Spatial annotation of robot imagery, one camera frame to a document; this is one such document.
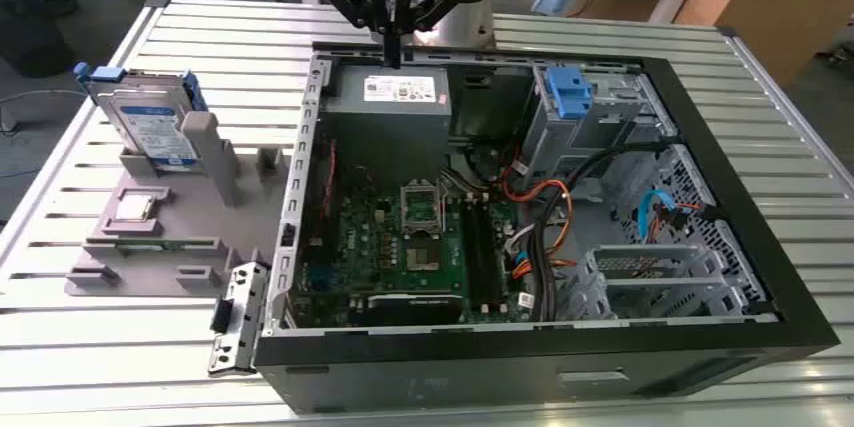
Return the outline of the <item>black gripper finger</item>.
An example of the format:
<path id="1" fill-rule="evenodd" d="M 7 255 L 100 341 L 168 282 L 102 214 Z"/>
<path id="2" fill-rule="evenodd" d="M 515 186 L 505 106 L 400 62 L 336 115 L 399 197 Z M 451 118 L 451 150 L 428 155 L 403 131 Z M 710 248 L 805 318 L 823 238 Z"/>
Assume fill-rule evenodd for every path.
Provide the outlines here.
<path id="1" fill-rule="evenodd" d="M 395 2 L 394 36 L 396 67 L 416 45 L 485 49 L 494 45 L 491 0 L 420 0 L 415 5 Z"/>
<path id="2" fill-rule="evenodd" d="M 383 48 L 383 65 L 396 67 L 396 37 L 390 34 L 386 0 L 327 0 L 339 13 L 359 29 L 368 29 L 379 38 Z"/>

